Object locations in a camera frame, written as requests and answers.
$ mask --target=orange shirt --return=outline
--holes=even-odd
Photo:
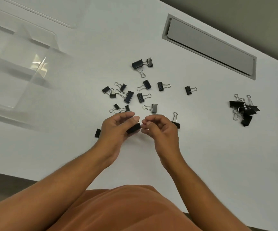
[[[201,231],[152,186],[87,190],[48,231]]]

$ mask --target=white table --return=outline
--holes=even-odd
[[[135,91],[132,111],[143,119],[136,87],[144,79],[132,62],[152,57],[145,67],[152,94],[145,105],[158,114],[178,113],[180,147],[187,163],[246,225],[278,231],[278,61],[158,0],[92,0],[77,29],[69,29],[0,0],[0,9],[57,34],[61,51],[72,56],[63,73],[48,77],[55,89],[32,86],[25,107],[37,116],[37,132],[0,122],[0,173],[40,180],[89,149],[114,103],[101,90],[114,82]],[[161,38],[172,14],[257,57],[253,81]],[[159,92],[157,82],[171,88]],[[187,96],[185,86],[198,91]],[[251,95],[260,112],[249,127],[232,120],[228,101]],[[36,99],[33,105],[29,99]],[[117,161],[89,187],[150,184],[182,211],[186,208],[163,169],[153,141],[139,133],[123,145]]]

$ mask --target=hand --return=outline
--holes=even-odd
[[[138,123],[140,117],[135,116],[134,112],[117,113],[110,118],[107,118],[102,123],[100,137],[94,147],[98,148],[103,153],[103,160],[106,162],[106,167],[109,167],[118,157],[122,143],[139,132],[127,134],[127,130]]]
[[[142,123],[141,132],[154,139],[156,152],[165,169],[168,170],[172,163],[184,162],[175,124],[163,115],[147,116]]]

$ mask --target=person's left hand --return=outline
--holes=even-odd
[[[135,116],[134,112],[117,113],[107,118],[102,123],[100,137],[95,148],[100,150],[99,153],[104,154],[106,166],[109,167],[118,157],[122,143],[138,131],[128,134],[126,131],[138,123],[140,117]]]

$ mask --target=person's left arm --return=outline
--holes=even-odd
[[[102,124],[97,143],[34,185],[0,202],[0,231],[43,231],[51,226],[118,157],[139,117],[118,113]]]

